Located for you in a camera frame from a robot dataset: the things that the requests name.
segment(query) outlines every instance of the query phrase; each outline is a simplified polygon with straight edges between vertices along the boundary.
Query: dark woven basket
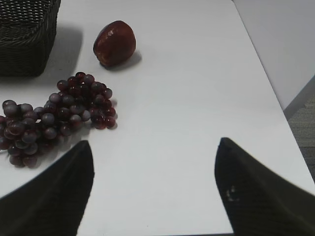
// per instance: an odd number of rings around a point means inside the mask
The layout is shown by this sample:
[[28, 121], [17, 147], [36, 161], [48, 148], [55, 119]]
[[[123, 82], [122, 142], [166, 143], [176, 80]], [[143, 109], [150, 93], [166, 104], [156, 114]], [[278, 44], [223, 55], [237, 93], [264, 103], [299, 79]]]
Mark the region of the dark woven basket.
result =
[[61, 0], [0, 0], [0, 76], [38, 76], [53, 47]]

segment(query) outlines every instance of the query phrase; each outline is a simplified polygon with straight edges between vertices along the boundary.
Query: white wall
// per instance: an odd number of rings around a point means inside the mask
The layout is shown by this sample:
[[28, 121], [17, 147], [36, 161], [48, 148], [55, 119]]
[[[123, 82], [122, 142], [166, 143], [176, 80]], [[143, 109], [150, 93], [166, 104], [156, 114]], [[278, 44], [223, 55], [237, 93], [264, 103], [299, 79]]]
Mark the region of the white wall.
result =
[[315, 0], [234, 3], [281, 107], [290, 118], [315, 91]]

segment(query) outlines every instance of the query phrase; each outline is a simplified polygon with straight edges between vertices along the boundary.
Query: gray carpet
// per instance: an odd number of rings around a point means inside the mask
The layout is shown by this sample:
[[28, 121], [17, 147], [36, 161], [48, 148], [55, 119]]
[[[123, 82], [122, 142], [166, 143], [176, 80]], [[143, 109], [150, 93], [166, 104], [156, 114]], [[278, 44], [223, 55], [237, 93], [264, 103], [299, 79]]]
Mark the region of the gray carpet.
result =
[[288, 122], [315, 181], [315, 94]]

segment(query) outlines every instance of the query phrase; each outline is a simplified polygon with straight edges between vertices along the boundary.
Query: grape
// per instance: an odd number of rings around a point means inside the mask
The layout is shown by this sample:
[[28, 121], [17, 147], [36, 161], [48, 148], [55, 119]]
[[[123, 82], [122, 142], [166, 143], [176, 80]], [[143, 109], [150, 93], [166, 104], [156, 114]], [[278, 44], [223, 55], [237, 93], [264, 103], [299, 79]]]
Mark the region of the grape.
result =
[[55, 103], [47, 102], [44, 106], [44, 109], [46, 113], [55, 113], [57, 106]]
[[6, 118], [4, 116], [0, 116], [0, 124], [5, 123]]
[[61, 121], [68, 121], [71, 116], [71, 111], [68, 108], [62, 107], [58, 110], [58, 118]]
[[31, 118], [31, 119], [37, 121], [38, 120], [38, 114], [34, 111], [26, 112], [26, 113], [24, 113], [23, 118]]
[[20, 119], [15, 117], [15, 118], [10, 118], [10, 117], [6, 117], [6, 126], [9, 126], [12, 122], [15, 122], [15, 121], [19, 121]]
[[66, 91], [60, 91], [60, 92], [58, 92], [58, 94], [62, 98], [63, 96], [65, 96], [67, 94], [67, 92]]
[[91, 117], [93, 117], [95, 115], [99, 115], [99, 108], [92, 107], [92, 108], [89, 109], [89, 112], [91, 114]]
[[11, 156], [9, 159], [10, 163], [14, 166], [24, 166], [22, 157], [20, 156]]
[[75, 78], [74, 76], [71, 76], [68, 78], [68, 86], [71, 87], [71, 86], [75, 86], [78, 84], [78, 79]]
[[6, 125], [4, 123], [0, 124], [0, 137], [4, 137], [4, 129]]
[[43, 107], [36, 107], [34, 112], [37, 113], [39, 117], [41, 117], [45, 113], [45, 109]]
[[35, 130], [26, 130], [22, 136], [22, 141], [27, 144], [32, 144], [36, 141], [37, 134]]
[[80, 90], [80, 87], [78, 85], [75, 85], [75, 86], [71, 86], [69, 89], [68, 89], [68, 92], [70, 95], [74, 96], [74, 97], [77, 97], [81, 94], [81, 90]]
[[49, 127], [44, 130], [44, 136], [46, 139], [54, 139], [57, 136], [57, 131], [54, 128]]
[[87, 85], [87, 86], [91, 86], [93, 84], [93, 82], [95, 81], [94, 76], [87, 74], [86, 76], [84, 76], [83, 78], [83, 82]]
[[37, 150], [38, 150], [37, 143], [33, 143], [33, 144], [29, 145], [26, 149], [24, 149], [24, 154], [33, 155], [37, 152]]
[[104, 116], [102, 115], [96, 115], [96, 116], [91, 117], [91, 121], [96, 129], [106, 128], [105, 119], [104, 119]]
[[23, 164], [29, 168], [35, 167], [36, 163], [37, 163], [37, 157], [36, 156], [24, 157], [22, 160], [23, 160]]
[[35, 129], [35, 120], [31, 119], [31, 118], [25, 118], [24, 120], [22, 120], [22, 124], [25, 126], [25, 129]]
[[2, 108], [4, 109], [6, 106], [8, 106], [8, 105], [16, 105], [16, 102], [15, 101], [13, 101], [13, 100], [6, 100], [6, 101], [4, 101], [3, 103], [2, 103]]
[[100, 93], [103, 90], [103, 85], [100, 82], [93, 82], [91, 85], [91, 90], [96, 93]]
[[74, 97], [68, 94], [63, 96], [63, 104], [66, 105], [67, 107], [70, 107], [71, 105], [74, 104]]
[[82, 118], [79, 115], [72, 115], [70, 117], [70, 122], [74, 125], [79, 124], [82, 122]]
[[82, 121], [86, 122], [91, 118], [91, 113], [89, 111], [85, 110], [82, 113], [81, 117], [82, 117]]
[[61, 102], [61, 96], [58, 93], [52, 93], [49, 96], [49, 101], [51, 101], [52, 103], [59, 103]]
[[79, 83], [83, 83], [84, 76], [85, 76], [85, 73], [83, 72], [77, 72], [75, 74], [75, 77], [78, 79]]
[[70, 111], [76, 115], [82, 113], [84, 110], [85, 110], [85, 107], [83, 105], [80, 105], [80, 104], [72, 105], [70, 107]]
[[108, 109], [105, 111], [105, 115], [106, 115], [107, 117], [113, 117], [113, 116], [115, 116], [115, 114], [116, 114], [116, 111], [115, 111], [115, 109], [114, 109], [113, 107], [108, 108]]
[[112, 117], [106, 117], [105, 118], [105, 123], [107, 128], [113, 128], [116, 124], [116, 121]]
[[65, 124], [60, 127], [60, 132], [64, 136], [70, 136], [71, 135], [71, 128], [69, 125]]
[[22, 139], [15, 140], [15, 146], [19, 149], [26, 149], [30, 144], [26, 144]]
[[8, 127], [6, 127], [6, 128], [4, 129], [3, 135], [4, 135], [7, 139], [10, 139], [10, 140], [14, 140], [14, 139], [15, 139], [15, 136], [9, 132]]
[[102, 92], [102, 95], [106, 98], [109, 99], [113, 96], [113, 91], [110, 88], [107, 88], [105, 91]]
[[8, 126], [8, 131], [13, 135], [20, 135], [24, 132], [24, 130], [25, 130], [24, 124], [20, 121], [12, 122]]
[[81, 90], [81, 94], [85, 97], [90, 95], [90, 89], [89, 86], [87, 86], [86, 84], [80, 84], [79, 88]]
[[5, 137], [0, 137], [0, 149], [8, 150], [11, 145], [11, 141]]
[[26, 112], [30, 112], [33, 110], [33, 107], [31, 104], [28, 104], [28, 103], [23, 103], [20, 105], [20, 109], [21, 109], [21, 112], [24, 114]]
[[94, 99], [94, 103], [96, 105], [102, 105], [105, 103], [105, 98], [102, 95], [98, 94], [98, 95], [96, 95], [96, 97]]
[[4, 114], [7, 116], [7, 117], [16, 117], [19, 115], [19, 107], [15, 104], [9, 104], [7, 106], [5, 106], [5, 108], [3, 109], [4, 111]]
[[8, 149], [8, 153], [11, 156], [20, 156], [22, 154], [22, 151], [19, 148], [17, 148], [16, 146], [14, 146], [13, 144], [11, 144], [9, 149]]
[[45, 125], [53, 125], [55, 122], [55, 116], [51, 113], [45, 113], [41, 117], [41, 122]]
[[57, 88], [60, 90], [60, 91], [65, 91], [68, 89], [68, 81], [67, 80], [60, 80], [58, 83], [57, 83]]

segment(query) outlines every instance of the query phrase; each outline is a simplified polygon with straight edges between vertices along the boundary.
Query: apple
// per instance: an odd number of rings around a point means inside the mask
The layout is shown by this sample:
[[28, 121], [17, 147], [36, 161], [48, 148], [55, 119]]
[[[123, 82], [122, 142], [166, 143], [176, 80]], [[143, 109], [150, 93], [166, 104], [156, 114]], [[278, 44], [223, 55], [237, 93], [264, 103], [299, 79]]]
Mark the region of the apple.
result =
[[93, 52], [105, 67], [119, 65], [128, 60], [136, 49], [136, 39], [129, 25], [114, 21], [97, 36]]

